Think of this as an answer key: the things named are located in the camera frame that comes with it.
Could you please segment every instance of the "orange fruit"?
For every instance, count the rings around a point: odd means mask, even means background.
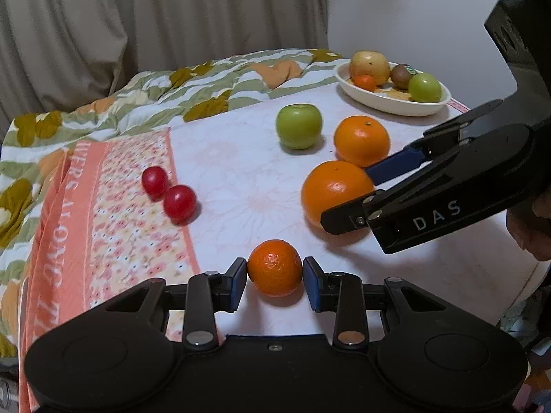
[[[321,227],[321,213],[374,190],[363,169],[346,161],[326,161],[307,176],[300,201],[306,218]]]
[[[339,158],[365,168],[381,161],[390,150],[390,137],[382,124],[363,115],[341,121],[333,137]]]
[[[302,280],[302,262],[293,246],[280,239],[257,246],[247,261],[247,273],[261,294],[284,297]]]
[[[356,87],[360,87],[364,90],[375,91],[375,79],[369,74],[362,74],[361,76],[356,76],[352,78],[352,82]]]

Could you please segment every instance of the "red grape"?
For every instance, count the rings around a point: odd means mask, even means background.
[[[151,166],[142,173],[142,186],[152,199],[161,197],[169,187],[169,176],[163,168]]]
[[[175,185],[166,193],[163,200],[165,213],[174,222],[181,222],[194,213],[197,196],[189,186]]]

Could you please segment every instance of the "wall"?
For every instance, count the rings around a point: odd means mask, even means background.
[[[381,51],[434,74],[474,107],[516,84],[484,29],[497,0],[329,0],[329,47]]]

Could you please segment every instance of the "gray curtain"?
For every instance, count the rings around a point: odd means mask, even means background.
[[[0,0],[0,134],[139,71],[288,47],[327,47],[325,0]]]

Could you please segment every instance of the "plate of fruit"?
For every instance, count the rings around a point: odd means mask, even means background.
[[[382,112],[427,116],[451,99],[450,91],[432,74],[389,62],[376,51],[357,51],[334,72],[348,96]]]

